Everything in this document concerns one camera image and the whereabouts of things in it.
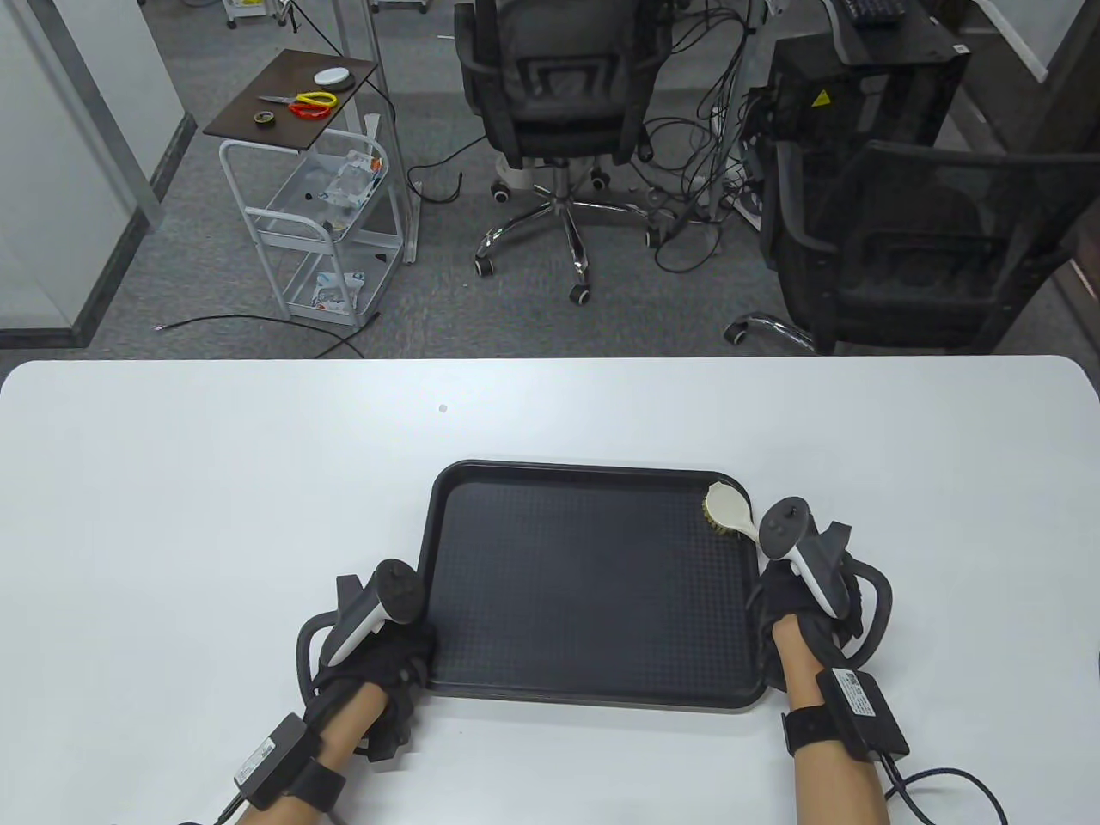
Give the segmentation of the person's left hand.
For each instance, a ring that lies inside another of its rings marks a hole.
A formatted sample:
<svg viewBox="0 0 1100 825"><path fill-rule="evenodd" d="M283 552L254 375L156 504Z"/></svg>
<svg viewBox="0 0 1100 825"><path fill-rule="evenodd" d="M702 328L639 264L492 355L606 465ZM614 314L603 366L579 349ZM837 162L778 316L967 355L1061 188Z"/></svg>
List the person's left hand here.
<svg viewBox="0 0 1100 825"><path fill-rule="evenodd" d="M314 678L314 698L305 706L305 724L323 732L361 688L380 688L385 706L380 718L355 738L355 743L366 743L358 745L355 754L370 762L394 758L409 743L413 711L427 684L436 642L435 629L427 622L385 622L380 632L371 632L341 664L320 668Z"/></svg>

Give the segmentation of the person's right hand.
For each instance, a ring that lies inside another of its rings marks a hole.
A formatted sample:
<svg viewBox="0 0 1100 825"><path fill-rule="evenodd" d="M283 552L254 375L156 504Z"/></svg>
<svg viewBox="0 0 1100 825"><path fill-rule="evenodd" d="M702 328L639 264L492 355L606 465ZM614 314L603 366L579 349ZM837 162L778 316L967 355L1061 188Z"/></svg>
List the person's right hand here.
<svg viewBox="0 0 1100 825"><path fill-rule="evenodd" d="M787 690L785 673L780 660L773 630L778 622L789 616L803 640L809 645L818 663L833 668L847 668L849 657L844 648L850 641L864 637L864 597L858 579L845 566L842 569L844 593L850 600L849 608L842 618L832 618L821 608L805 581L795 574L787 561L774 561L760 574L748 608L755 618L757 635L757 661L767 688Z"/></svg>

